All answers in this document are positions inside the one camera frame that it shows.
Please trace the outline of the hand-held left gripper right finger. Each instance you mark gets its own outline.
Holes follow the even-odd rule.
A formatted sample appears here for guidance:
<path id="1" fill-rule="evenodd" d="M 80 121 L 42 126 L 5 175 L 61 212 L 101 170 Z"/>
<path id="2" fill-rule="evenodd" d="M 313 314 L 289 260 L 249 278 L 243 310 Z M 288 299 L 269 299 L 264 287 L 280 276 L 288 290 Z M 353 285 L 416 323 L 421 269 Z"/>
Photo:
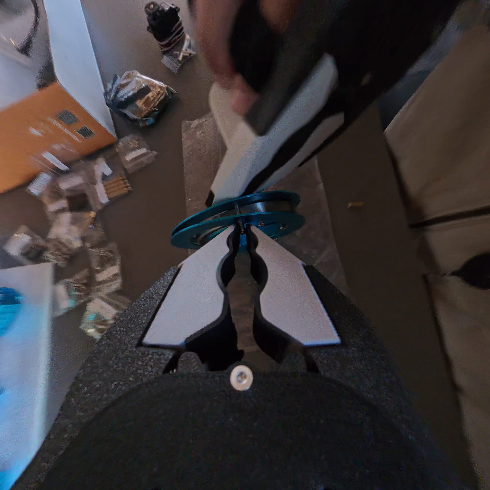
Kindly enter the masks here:
<path id="1" fill-rule="evenodd" d="M 251 273 L 259 286 L 256 312 L 304 347 L 339 345 L 305 263 L 253 225 L 247 229 Z"/>

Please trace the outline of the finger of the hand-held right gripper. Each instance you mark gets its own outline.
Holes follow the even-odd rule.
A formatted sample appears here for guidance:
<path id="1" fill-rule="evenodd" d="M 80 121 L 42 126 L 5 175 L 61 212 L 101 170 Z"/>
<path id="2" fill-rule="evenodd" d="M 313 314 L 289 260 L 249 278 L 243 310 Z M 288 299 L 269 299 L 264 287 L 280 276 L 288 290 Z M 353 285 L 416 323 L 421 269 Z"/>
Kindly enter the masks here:
<path id="1" fill-rule="evenodd" d="M 206 199 L 206 207 L 253 194 L 252 179 L 271 161 L 290 136 L 313 121 L 312 128 L 329 115 L 321 111 L 331 97 L 338 70 L 334 58 L 324 55 L 263 136 L 239 120 Z"/>
<path id="2" fill-rule="evenodd" d="M 331 114 L 313 128 L 313 121 L 290 136 L 271 161 L 252 179 L 252 192 L 273 186 L 296 168 L 310 160 L 320 146 L 344 124 L 344 113 Z"/>

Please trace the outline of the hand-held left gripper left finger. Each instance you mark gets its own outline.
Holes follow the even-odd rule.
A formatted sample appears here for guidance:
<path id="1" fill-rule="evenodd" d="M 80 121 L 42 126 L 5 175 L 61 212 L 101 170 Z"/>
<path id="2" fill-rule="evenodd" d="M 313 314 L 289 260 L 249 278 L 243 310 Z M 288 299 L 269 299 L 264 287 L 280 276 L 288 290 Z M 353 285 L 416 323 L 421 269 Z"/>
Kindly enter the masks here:
<path id="1" fill-rule="evenodd" d="M 144 346 L 183 348 L 226 317 L 239 248 L 240 228 L 229 226 L 179 265 L 142 337 Z"/>

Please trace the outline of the blue disc bearing assembly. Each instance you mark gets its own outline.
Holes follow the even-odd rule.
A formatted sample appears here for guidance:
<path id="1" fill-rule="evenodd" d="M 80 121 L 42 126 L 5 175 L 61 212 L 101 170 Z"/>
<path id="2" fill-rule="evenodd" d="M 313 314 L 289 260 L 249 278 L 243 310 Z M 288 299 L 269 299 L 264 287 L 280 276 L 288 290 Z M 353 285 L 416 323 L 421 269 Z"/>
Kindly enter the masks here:
<path id="1" fill-rule="evenodd" d="M 211 242 L 231 225 L 241 231 L 240 252 L 247 249 L 246 227 L 253 225 L 276 240 L 299 230 L 305 218 L 297 212 L 300 196 L 289 191 L 243 195 L 213 204 L 178 224 L 170 242 L 176 248 L 195 250 Z"/>

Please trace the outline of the person's right hand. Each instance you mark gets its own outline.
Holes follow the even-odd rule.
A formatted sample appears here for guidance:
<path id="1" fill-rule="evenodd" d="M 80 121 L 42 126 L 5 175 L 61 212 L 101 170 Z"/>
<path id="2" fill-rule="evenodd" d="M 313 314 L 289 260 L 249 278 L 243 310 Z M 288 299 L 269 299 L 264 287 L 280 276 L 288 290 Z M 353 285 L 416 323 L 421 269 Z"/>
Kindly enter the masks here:
<path id="1" fill-rule="evenodd" d="M 269 27 L 284 33 L 302 1 L 260 1 L 259 9 Z M 230 54 L 230 38 L 243 1 L 194 1 L 194 29 L 208 69 L 217 83 L 231 92 L 231 107 L 245 115 L 257 94 L 236 71 Z"/>

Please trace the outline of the clear plastic bag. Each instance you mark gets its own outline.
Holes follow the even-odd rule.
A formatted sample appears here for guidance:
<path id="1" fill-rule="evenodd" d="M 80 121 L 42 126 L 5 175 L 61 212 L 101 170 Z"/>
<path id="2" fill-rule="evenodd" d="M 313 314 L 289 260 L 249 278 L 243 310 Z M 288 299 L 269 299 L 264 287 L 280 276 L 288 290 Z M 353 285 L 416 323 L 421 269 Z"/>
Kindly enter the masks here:
<path id="1" fill-rule="evenodd" d="M 205 208 L 226 147 L 211 113 L 200 119 L 184 120 L 181 130 L 186 215 L 190 217 Z M 271 190 L 299 194 L 301 202 L 297 212 L 306 220 L 301 229 L 278 239 L 278 243 L 305 264 L 313 265 L 352 299 L 333 235 L 317 157 L 294 170 Z"/>

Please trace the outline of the dark foil parts bag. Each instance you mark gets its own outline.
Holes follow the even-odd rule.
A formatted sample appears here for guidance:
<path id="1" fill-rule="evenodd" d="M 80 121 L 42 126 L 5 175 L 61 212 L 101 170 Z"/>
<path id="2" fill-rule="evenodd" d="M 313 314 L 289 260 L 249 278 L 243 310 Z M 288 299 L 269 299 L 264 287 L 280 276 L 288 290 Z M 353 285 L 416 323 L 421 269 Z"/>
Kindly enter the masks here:
<path id="1" fill-rule="evenodd" d="M 155 126 L 163 113 L 177 99 L 169 85 L 147 77 L 137 70 L 114 75 L 104 89 L 107 107 L 140 128 Z"/>

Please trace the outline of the pile of small screw bags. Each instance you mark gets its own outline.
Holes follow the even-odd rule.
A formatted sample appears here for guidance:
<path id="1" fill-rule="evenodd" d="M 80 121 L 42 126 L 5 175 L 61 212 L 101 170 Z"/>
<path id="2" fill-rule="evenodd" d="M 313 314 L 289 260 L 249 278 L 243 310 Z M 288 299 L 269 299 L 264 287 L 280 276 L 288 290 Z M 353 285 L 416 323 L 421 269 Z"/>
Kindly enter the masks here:
<path id="1" fill-rule="evenodd" d="M 128 175 L 153 163 L 156 156 L 137 134 L 121 138 L 94 159 L 69 165 L 45 153 L 53 169 L 41 171 L 26 191 L 42 202 L 50 229 L 41 237 L 21 225 L 3 245 L 23 265 L 48 262 L 64 268 L 77 254 L 87 254 L 88 266 L 55 282 L 52 316 L 84 305 L 80 329 L 96 341 L 129 305 L 118 294 L 123 282 L 121 257 L 118 246 L 108 242 L 100 212 L 131 193 Z"/>

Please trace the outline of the black servo motor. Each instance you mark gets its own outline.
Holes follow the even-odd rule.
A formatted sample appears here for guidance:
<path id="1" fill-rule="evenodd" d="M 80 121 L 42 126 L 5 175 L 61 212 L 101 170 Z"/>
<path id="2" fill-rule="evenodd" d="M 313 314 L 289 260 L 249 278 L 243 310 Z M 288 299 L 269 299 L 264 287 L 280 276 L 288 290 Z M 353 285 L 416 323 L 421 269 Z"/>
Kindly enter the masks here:
<path id="1" fill-rule="evenodd" d="M 162 64 L 174 74 L 197 53 L 193 38 L 184 29 L 180 8 L 173 3 L 150 1 L 144 7 L 147 31 L 162 54 Z"/>

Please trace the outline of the white foam board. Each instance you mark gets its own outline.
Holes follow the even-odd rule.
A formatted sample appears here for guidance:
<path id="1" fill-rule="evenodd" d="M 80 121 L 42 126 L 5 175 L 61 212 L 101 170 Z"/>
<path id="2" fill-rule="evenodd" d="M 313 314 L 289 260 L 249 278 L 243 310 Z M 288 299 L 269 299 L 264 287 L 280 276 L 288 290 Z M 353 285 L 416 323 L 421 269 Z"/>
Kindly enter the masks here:
<path id="1" fill-rule="evenodd" d="M 1 489 L 10 489 L 46 435 L 53 266 L 2 269 L 1 287 L 23 295 L 18 317 L 1 337 Z"/>

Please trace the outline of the orange cardboard box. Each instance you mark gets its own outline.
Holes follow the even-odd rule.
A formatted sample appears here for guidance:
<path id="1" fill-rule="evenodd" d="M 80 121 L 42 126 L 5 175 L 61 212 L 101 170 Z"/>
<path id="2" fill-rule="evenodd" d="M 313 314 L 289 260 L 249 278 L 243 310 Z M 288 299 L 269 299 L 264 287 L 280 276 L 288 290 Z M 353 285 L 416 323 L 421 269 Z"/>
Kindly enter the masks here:
<path id="1" fill-rule="evenodd" d="M 116 141 L 81 1 L 1 1 L 1 193 Z"/>

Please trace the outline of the blue metal bracket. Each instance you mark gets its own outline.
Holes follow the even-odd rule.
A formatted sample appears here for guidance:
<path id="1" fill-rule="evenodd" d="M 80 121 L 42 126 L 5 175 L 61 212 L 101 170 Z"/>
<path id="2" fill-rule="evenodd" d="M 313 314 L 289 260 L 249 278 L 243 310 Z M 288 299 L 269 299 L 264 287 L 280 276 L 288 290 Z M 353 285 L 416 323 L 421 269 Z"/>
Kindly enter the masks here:
<path id="1" fill-rule="evenodd" d="M 1 337 L 14 324 L 23 304 L 23 295 L 16 289 L 1 287 Z"/>

